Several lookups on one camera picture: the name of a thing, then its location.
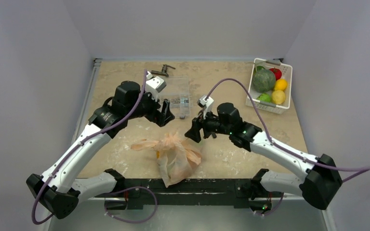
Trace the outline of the orange plastic bag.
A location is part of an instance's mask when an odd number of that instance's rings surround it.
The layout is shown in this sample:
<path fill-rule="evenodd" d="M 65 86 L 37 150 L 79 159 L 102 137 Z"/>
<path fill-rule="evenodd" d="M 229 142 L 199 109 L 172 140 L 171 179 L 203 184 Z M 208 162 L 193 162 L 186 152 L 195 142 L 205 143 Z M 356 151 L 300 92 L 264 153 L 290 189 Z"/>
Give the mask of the orange plastic bag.
<path fill-rule="evenodd" d="M 159 173 L 166 188 L 193 175 L 202 162 L 203 145 L 176 133 L 166 133 L 161 140 L 143 139 L 131 145 L 135 151 L 153 150 Z"/>

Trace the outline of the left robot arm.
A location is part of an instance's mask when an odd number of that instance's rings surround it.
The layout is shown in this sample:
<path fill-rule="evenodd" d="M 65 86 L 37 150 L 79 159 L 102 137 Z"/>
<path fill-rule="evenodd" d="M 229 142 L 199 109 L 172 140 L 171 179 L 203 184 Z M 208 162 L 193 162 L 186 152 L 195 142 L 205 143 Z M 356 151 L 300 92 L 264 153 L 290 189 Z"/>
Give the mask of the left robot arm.
<path fill-rule="evenodd" d="M 57 219 L 69 216 L 77 205 L 98 195 L 118 197 L 126 189 L 125 178 L 114 169 L 79 179 L 78 175 L 96 153 L 109 143 L 128 121 L 144 117 L 163 127 L 174 119 L 169 100 L 158 94 L 166 87 L 159 78 L 142 85 L 123 81 L 89 118 L 83 132 L 71 147 L 42 174 L 31 174 L 26 184 L 35 197 L 34 205 L 44 206 Z"/>

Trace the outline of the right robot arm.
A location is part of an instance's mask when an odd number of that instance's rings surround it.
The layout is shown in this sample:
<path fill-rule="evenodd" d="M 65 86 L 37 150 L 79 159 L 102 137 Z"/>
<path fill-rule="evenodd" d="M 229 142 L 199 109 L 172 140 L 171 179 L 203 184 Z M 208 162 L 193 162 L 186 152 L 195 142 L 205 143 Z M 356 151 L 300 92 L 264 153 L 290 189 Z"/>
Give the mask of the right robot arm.
<path fill-rule="evenodd" d="M 343 184 L 332 157 L 320 157 L 300 152 L 278 140 L 268 137 L 258 126 L 242 119 L 232 103 L 222 103 L 218 114 L 203 113 L 192 120 L 185 137 L 201 142 L 212 134 L 229 136 L 238 148 L 245 149 L 273 160 L 290 171 L 289 174 L 260 170 L 252 179 L 255 195 L 281 192 L 301 196 L 311 206 L 325 210 Z"/>

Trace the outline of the green fake pear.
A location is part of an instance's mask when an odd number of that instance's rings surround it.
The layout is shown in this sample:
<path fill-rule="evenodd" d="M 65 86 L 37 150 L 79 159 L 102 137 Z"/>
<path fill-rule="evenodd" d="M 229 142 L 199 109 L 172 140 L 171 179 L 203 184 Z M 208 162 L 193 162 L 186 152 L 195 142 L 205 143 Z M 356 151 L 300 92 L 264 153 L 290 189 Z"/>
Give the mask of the green fake pear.
<path fill-rule="evenodd" d="M 257 98 L 257 100 L 261 101 L 261 102 L 266 102 L 266 103 L 271 103 L 271 96 L 267 93 L 262 93 L 260 94 Z"/>

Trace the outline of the green fake melon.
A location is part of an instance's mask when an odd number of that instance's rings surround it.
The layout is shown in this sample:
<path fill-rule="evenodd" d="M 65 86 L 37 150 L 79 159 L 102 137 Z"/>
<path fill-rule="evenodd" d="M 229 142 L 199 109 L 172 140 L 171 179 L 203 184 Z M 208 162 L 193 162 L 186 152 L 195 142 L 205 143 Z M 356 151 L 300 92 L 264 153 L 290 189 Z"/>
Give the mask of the green fake melon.
<path fill-rule="evenodd" d="M 268 69 L 257 71 L 252 77 L 252 89 L 259 93 L 265 93 L 273 89 L 276 83 L 274 73 Z"/>

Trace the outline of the yellow fake lemon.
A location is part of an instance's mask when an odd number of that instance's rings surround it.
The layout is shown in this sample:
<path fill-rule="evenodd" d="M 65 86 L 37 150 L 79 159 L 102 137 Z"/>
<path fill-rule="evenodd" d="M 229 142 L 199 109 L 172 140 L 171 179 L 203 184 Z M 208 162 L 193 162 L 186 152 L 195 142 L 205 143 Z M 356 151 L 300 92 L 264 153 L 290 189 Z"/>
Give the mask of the yellow fake lemon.
<path fill-rule="evenodd" d="M 271 94 L 271 103 L 282 105 L 286 100 L 286 94 L 282 90 L 275 90 Z"/>

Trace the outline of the orange fake fruit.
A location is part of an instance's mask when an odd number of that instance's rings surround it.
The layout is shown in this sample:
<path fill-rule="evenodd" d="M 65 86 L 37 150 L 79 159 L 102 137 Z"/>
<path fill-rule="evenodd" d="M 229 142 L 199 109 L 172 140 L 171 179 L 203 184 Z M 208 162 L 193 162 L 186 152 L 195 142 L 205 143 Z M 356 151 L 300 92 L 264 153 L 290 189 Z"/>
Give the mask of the orange fake fruit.
<path fill-rule="evenodd" d="M 274 85 L 274 91 L 284 91 L 288 87 L 288 82 L 285 79 L 278 79 Z"/>

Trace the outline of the red fake apple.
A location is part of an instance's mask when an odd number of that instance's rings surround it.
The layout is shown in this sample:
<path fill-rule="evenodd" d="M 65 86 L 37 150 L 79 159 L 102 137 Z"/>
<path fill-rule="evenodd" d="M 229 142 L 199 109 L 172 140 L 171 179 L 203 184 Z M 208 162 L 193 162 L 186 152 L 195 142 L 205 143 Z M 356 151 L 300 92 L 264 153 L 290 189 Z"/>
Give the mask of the red fake apple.
<path fill-rule="evenodd" d="M 282 77 L 282 72 L 281 72 L 281 70 L 280 70 L 280 69 L 278 69 L 278 68 L 270 68 L 269 70 L 270 70 L 270 71 L 275 75 L 275 79 L 276 79 L 276 80 L 281 79 L 281 77 Z"/>

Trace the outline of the clear plastic screw organizer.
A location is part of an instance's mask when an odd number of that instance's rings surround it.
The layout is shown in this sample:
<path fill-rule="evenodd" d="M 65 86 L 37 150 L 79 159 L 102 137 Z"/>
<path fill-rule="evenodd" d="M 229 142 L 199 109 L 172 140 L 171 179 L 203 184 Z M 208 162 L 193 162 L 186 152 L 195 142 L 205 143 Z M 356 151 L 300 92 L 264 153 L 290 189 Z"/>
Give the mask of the clear plastic screw organizer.
<path fill-rule="evenodd" d="M 163 77 L 166 87 L 158 94 L 159 99 L 170 101 L 170 111 L 176 119 L 186 119 L 190 116 L 191 100 L 189 91 L 189 78 Z"/>

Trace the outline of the white plastic basket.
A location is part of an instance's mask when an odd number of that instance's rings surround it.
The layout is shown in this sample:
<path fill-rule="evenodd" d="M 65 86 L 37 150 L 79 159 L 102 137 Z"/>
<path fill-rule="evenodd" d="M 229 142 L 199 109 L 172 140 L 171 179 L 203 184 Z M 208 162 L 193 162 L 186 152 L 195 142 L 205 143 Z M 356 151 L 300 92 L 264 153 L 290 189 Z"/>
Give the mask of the white plastic basket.
<path fill-rule="evenodd" d="M 270 69 L 270 68 L 278 68 L 282 72 L 282 77 L 281 79 L 285 79 L 288 82 L 288 87 L 284 90 L 286 94 L 286 100 L 282 105 L 276 105 L 273 103 L 266 103 L 266 102 L 261 102 L 257 100 L 256 98 L 262 94 L 259 92 L 256 92 L 254 89 L 252 89 L 252 77 L 253 75 L 262 69 Z M 292 74 L 293 74 L 293 68 L 291 65 L 284 64 L 280 60 L 266 60 L 262 58 L 255 58 L 252 71 L 251 71 L 251 78 L 248 86 L 249 94 L 252 97 L 252 102 L 250 101 L 249 98 L 246 99 L 246 105 L 247 106 L 253 106 L 255 105 L 257 108 L 265 111 L 269 111 L 272 113 L 276 114 L 282 114 L 286 110 L 290 108 L 291 104 L 291 82 L 292 82 Z M 274 91 L 274 88 L 268 92 L 265 92 L 271 96 L 272 92 Z"/>

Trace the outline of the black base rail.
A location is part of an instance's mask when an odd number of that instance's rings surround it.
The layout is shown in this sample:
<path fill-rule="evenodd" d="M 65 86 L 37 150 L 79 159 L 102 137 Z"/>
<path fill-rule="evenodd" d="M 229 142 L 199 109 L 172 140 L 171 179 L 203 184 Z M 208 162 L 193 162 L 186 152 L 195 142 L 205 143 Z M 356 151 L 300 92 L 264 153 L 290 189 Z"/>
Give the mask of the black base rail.
<path fill-rule="evenodd" d="M 272 209 L 268 192 L 251 179 L 185 179 L 165 187 L 161 179 L 126 179 L 117 195 L 103 195 L 108 210 L 143 209 L 145 205 L 207 205 L 249 208 L 256 212 Z"/>

